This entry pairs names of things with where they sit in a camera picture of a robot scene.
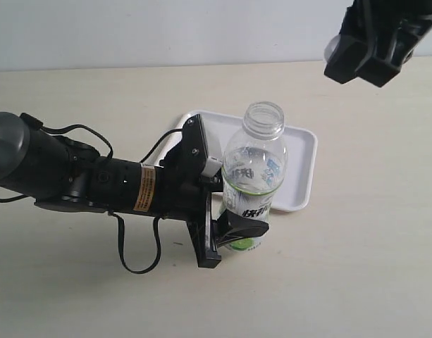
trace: table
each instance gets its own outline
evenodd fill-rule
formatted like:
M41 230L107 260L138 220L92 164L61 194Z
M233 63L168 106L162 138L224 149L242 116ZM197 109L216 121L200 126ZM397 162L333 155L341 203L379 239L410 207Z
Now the table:
M273 213L259 249L223 252L215 270L197 268L182 222L161 222L159 267L136 276L118 261L113 218L0 205L0 337L432 337L432 58L382 89L338 85L323 67L0 73L0 111L89 125L133 161L181 114L241 116L258 100L319 138L309 205ZM126 221L141 268L152 219Z

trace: bottle cap opening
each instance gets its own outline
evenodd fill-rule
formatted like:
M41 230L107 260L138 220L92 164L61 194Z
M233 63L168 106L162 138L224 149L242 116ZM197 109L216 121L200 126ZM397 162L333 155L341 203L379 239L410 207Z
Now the bottle cap opening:
M242 127L257 139L276 139L285 129L285 114L272 102L256 102L247 109Z

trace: wire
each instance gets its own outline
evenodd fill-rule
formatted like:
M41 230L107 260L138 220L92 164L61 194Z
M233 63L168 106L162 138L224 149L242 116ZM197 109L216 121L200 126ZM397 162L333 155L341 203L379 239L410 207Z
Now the wire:
M172 129L169 130L166 134L162 135L161 138L158 140L157 143L155 143L155 145L153 146L153 148L148 152L147 155L145 155L145 157L140 160L140 163L144 163L156 150L156 148L158 148L158 146L161 144L161 142L170 134L173 134L174 132L181 132L183 129Z
M131 270L125 262L125 221L122 217L115 214L113 211L109 211L108 214L110 216L113 216L117 218L118 223L118 255L120 257L120 261L123 265L123 267L128 270L131 273L135 273L136 275L143 275L145 273L149 273L155 267L158 265L159 261L161 260L161 254L162 254L162 248L161 248L161 239L159 238L159 220L160 217L155 217L153 220L153 233L154 233L154 240L156 241L156 258L154 259L153 263L144 270Z
M89 128L86 125L69 125L68 127L61 128L61 129L42 127L41 129L44 132L47 132L48 134L51 134L51 135L63 135L63 134L66 134L68 132L71 132L72 130L75 130L75 129L87 130L88 132L92 133L93 135L98 137L100 140L102 140L109 147L109 154L107 155L106 160L110 160L114 154L114 150L112 149L111 143L103 135L101 135L99 132L96 132L95 130L93 130L92 128Z
M19 196L11 197L9 199L0 199L0 203L10 203L10 202L15 202L15 201L20 201L21 199L25 199L27 197L29 197L29 196L19 195Z

